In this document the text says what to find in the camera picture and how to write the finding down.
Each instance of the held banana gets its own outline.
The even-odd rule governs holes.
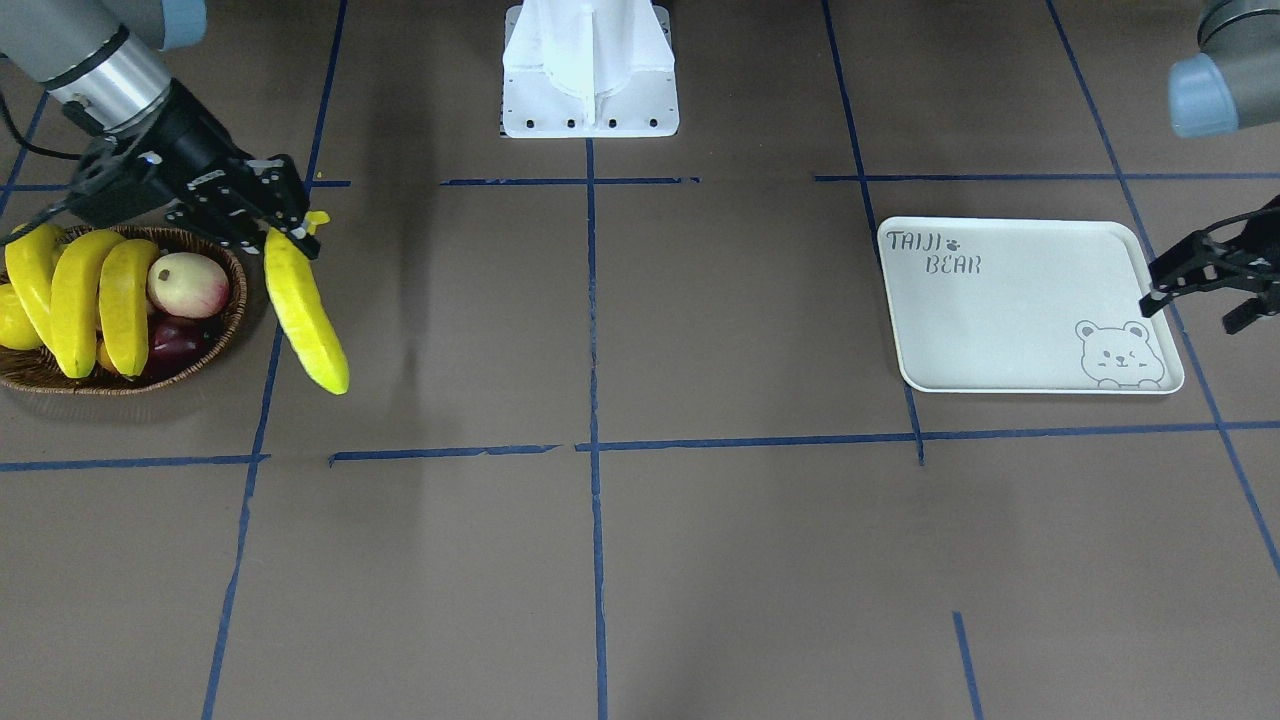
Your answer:
[[[10,242],[4,249],[5,269],[13,283],[22,309],[36,328],[40,341],[52,347],[50,325],[50,295],[54,282],[54,265],[58,263],[58,238],[63,228],[45,223],[36,229]]]
[[[72,241],[54,268],[50,313],[58,366],[68,378],[83,378],[97,359],[97,286],[102,263],[113,247],[124,242],[120,233],[92,231]]]
[[[307,213],[307,232],[329,222],[321,211]],[[276,229],[266,233],[262,266],[266,293],[280,319],[280,328],[298,355],[302,369],[320,387],[334,395],[347,392],[351,372],[338,334],[320,304],[320,291],[311,274],[311,261]]]
[[[141,375],[147,364],[147,269],[157,258],[160,247],[150,240],[125,240],[102,261],[97,288],[102,345],[116,372],[128,378]]]

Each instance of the white tray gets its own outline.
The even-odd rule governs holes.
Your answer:
[[[890,218],[877,237],[902,378],[924,392],[1165,395],[1185,374],[1116,223]]]

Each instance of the white plastic bracket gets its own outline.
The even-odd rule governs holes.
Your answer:
[[[507,10],[511,137],[663,137],[680,127],[671,15],[650,0],[525,0]]]

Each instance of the bear face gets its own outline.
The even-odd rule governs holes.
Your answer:
[[[1142,323],[1128,322],[1123,328],[1100,328],[1089,320],[1075,325],[1075,336],[1084,342],[1080,366],[1097,380],[1098,387],[1157,388],[1165,377],[1165,364],[1147,345],[1149,333]]]

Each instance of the wicker basket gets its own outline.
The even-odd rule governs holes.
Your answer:
[[[77,225],[67,231],[65,241],[77,238],[93,228]],[[115,232],[131,238],[146,238],[169,252],[198,252],[214,259],[230,279],[230,297],[227,307],[220,313],[223,332],[214,342],[209,352],[182,370],[177,375],[165,379],[127,379],[120,375],[108,373],[101,366],[95,366],[87,378],[70,379],[58,369],[54,355],[46,347],[37,350],[9,350],[0,347],[0,384],[37,393],[63,393],[63,395],[138,395],[151,392],[163,387],[182,382],[198,373],[205,365],[218,356],[244,319],[246,304],[248,300],[248,282],[244,277],[244,268],[236,254],[218,247],[210,242],[200,240],[195,234],[174,228],[146,228],[137,225],[118,225],[111,228]],[[6,273],[0,270],[0,282],[8,282]]]

